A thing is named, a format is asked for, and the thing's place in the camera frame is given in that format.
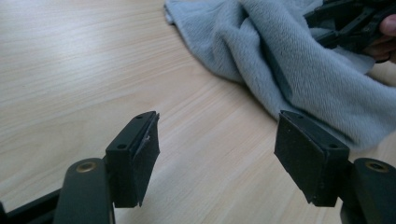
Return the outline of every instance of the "light wood surface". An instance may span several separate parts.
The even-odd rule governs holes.
[[[396,68],[374,77],[395,84]],[[7,211],[105,155],[128,123],[161,114],[162,153],[141,208],[118,223],[340,223],[306,203],[274,156],[276,122],[214,77],[166,24],[163,0],[0,1],[0,200]],[[354,153],[396,164],[396,133]]]

